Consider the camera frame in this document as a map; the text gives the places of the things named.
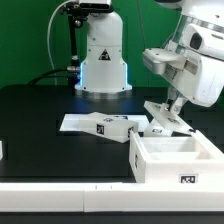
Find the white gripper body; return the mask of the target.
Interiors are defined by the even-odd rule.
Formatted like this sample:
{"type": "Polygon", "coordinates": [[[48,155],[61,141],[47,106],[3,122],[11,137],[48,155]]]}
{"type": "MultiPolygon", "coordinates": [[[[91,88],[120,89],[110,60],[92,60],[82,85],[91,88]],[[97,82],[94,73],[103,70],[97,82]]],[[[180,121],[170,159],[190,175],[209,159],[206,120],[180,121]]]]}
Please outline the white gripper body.
{"type": "Polygon", "coordinates": [[[168,63],[164,78],[190,102],[210,107],[224,87],[224,34],[190,23],[178,45],[186,61],[181,69],[168,63]]]}

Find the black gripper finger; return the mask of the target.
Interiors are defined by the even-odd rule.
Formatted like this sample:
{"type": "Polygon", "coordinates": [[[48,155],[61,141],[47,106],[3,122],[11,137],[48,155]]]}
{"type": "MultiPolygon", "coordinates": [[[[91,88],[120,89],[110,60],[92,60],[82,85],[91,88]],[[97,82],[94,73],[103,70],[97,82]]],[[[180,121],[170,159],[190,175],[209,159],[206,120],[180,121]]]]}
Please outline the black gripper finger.
{"type": "Polygon", "coordinates": [[[170,112],[174,112],[175,110],[175,101],[177,98],[177,90],[174,87],[169,87],[167,92],[167,101],[166,103],[169,105],[168,110],[170,112]]]}
{"type": "Polygon", "coordinates": [[[184,96],[178,96],[172,105],[173,112],[179,113],[186,102],[187,99],[184,96]]]}

